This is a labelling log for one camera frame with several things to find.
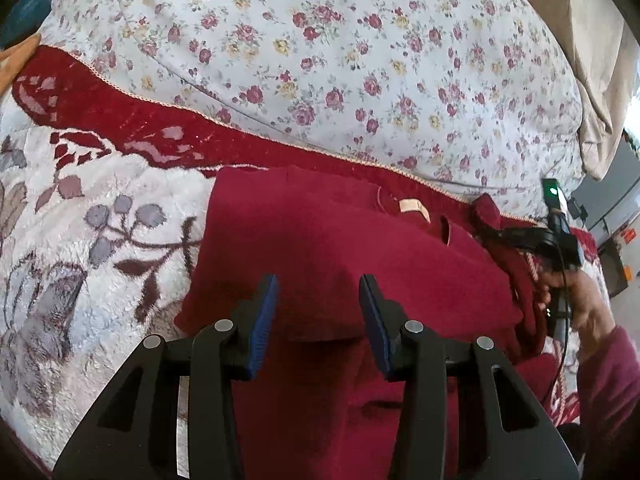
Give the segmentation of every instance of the white floral fabric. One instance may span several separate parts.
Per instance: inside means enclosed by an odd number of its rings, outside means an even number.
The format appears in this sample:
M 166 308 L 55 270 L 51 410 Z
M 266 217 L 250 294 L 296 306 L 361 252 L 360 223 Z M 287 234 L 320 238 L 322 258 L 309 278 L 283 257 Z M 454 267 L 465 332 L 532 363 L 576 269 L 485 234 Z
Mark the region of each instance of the white floral fabric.
M 41 32 L 127 91 L 503 212 L 582 177 L 575 78 L 526 0 L 53 0 Z

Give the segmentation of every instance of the beige cloth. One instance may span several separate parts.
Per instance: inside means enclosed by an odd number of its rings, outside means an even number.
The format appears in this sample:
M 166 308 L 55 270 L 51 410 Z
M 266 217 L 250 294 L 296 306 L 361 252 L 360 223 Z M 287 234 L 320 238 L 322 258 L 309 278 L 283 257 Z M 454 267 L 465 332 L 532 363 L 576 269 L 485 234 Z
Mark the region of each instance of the beige cloth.
M 601 180 L 616 154 L 640 50 L 611 0 L 529 0 L 562 46 L 582 96 L 584 170 Z

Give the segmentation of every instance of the purple sleeve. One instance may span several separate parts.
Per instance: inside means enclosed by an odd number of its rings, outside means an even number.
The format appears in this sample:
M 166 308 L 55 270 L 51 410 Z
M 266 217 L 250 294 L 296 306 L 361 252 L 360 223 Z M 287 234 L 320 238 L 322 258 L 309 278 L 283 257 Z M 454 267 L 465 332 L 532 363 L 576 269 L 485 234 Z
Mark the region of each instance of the purple sleeve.
M 578 396 L 587 462 L 609 462 L 611 457 L 600 456 L 600 452 L 608 449 L 610 453 L 611 447 L 624 438 L 621 433 L 628 433 L 620 430 L 640 400 L 640 364 L 621 326 L 615 327 L 597 352 L 580 365 Z

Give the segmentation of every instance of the bed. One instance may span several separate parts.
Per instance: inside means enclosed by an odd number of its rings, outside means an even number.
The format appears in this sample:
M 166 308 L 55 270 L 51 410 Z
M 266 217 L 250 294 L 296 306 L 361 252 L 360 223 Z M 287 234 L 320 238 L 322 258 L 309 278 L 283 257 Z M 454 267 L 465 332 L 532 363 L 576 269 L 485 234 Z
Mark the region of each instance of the bed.
M 526 0 L 53 0 L 40 31 L 0 107 L 0 413 L 48 469 L 140 339 L 179 336 L 220 167 L 292 145 L 526 218 L 541 176 L 582 178 L 576 79 Z M 187 134 L 184 108 L 244 137 Z

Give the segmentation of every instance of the maroon fabric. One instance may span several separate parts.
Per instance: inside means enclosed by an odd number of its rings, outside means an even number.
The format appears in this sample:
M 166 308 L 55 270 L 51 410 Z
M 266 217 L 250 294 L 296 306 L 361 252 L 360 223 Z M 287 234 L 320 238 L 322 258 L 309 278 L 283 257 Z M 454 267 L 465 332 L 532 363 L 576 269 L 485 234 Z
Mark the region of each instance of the maroon fabric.
M 370 182 L 299 168 L 219 172 L 191 290 L 175 323 L 193 335 L 228 316 L 265 272 L 280 280 L 264 368 L 252 383 L 234 385 L 249 480 L 385 478 L 403 384 L 382 380 L 364 337 L 358 280 L 366 272 L 386 297 L 442 336 L 489 335 L 516 362 L 537 355 L 519 369 L 540 398 L 552 381 L 555 359 L 538 355 L 544 331 L 530 322 L 526 262 L 495 247 L 496 264 L 458 224 L 471 225 L 475 211 L 500 227 L 493 202 L 430 208 L 431 225 L 397 211 L 393 196 Z M 457 463 L 455 399 L 452 389 L 449 472 Z
M 640 478 L 640 364 L 617 326 L 578 370 L 585 480 Z

